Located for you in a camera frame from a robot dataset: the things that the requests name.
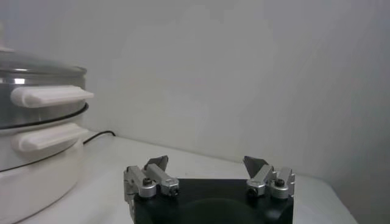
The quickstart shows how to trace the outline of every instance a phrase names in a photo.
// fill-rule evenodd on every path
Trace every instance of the white plastic handle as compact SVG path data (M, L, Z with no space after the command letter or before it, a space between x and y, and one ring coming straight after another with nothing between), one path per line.
M20 152L33 152L77 139L87 133L87 129L81 128L75 123L68 123L37 131L19 133L11 139L11 146L14 150Z
M92 97L93 93L71 85L18 87L11 93L15 105L27 108L61 105Z

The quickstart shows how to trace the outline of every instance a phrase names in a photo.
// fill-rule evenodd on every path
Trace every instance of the white countertop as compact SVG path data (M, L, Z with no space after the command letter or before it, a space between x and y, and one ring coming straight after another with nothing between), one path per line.
M85 147L79 182L64 197L20 224L133 223L124 201L123 170L168 155L167 173L179 178L247 179L244 164L195 155L125 138L100 136ZM332 188L315 178L296 176L294 223L353 223Z

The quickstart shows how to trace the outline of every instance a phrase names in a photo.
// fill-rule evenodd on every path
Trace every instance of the black rim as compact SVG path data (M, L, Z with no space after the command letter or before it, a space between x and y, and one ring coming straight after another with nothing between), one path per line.
M47 124L47 123L56 122L56 121L60 121L60 120L64 120L64 119L69 119L69 118L76 117L77 115L84 113L88 109L88 107L89 107L88 104L85 103L85 106L81 110L79 110L73 114L68 114L68 115L63 116L63 117L58 117L58 118L49 119L49 120L45 120L45 121L37 121L37 122L28 123L28 124L17 124L17 125L3 126L3 127L0 127L0 130L11 129L11 128L23 128L23 127Z

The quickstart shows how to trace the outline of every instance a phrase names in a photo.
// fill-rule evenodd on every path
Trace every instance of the black power cord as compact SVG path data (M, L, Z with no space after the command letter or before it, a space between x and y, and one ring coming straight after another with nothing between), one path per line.
M98 137L98 136L100 136L100 135L104 135L104 134L111 134L111 135L113 135L113 136L116 136L116 134L115 134L113 131L102 131L102 132L99 132L98 134L96 134L96 135L94 135L94 136L88 138L87 140L85 140L85 141L83 142L83 145L85 145L86 143L90 142L90 141L93 140L94 138L96 138L96 137Z

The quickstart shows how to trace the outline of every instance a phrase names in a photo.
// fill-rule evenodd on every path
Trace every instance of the screw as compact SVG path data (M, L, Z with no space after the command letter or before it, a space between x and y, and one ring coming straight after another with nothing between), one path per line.
M142 185L143 186L148 186L148 185L151 185L152 183L153 183L153 181L149 177L147 177L147 178L142 180Z
M275 181L275 186L277 186L277 187L284 187L285 186L285 181L282 180L282 179L277 179Z
M254 188L249 188L247 194L251 198L257 197L257 190Z

